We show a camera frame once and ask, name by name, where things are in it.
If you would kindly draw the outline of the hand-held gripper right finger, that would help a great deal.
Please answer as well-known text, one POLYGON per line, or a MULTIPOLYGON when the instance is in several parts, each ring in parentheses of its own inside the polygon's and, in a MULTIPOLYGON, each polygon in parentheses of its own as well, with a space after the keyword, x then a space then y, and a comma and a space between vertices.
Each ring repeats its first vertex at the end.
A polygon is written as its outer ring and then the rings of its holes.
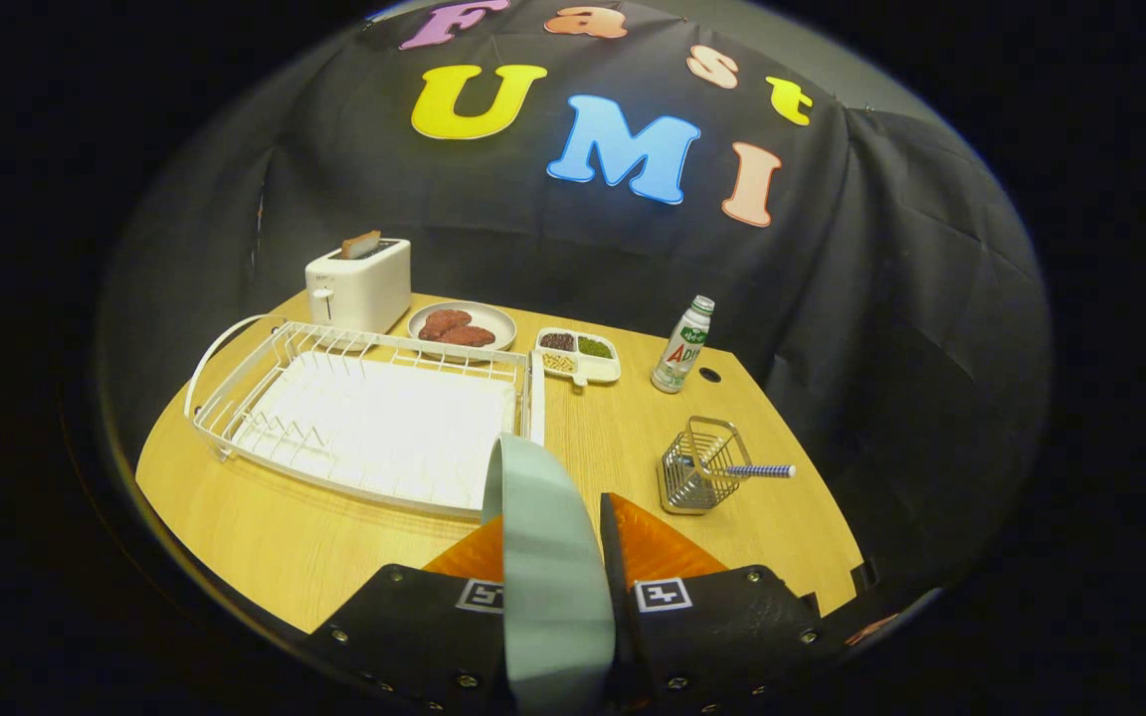
POLYGON ((623 495, 601 497, 618 715, 761 715, 822 664, 814 595, 761 565, 729 568, 623 495))

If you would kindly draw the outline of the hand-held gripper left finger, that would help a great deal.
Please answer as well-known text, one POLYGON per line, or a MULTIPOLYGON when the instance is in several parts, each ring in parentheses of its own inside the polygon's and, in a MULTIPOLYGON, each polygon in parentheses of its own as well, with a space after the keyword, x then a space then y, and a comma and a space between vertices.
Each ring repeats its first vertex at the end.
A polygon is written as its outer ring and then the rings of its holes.
POLYGON ((309 636, 317 656, 411 713, 512 715, 503 518, 423 568, 385 565, 309 636))

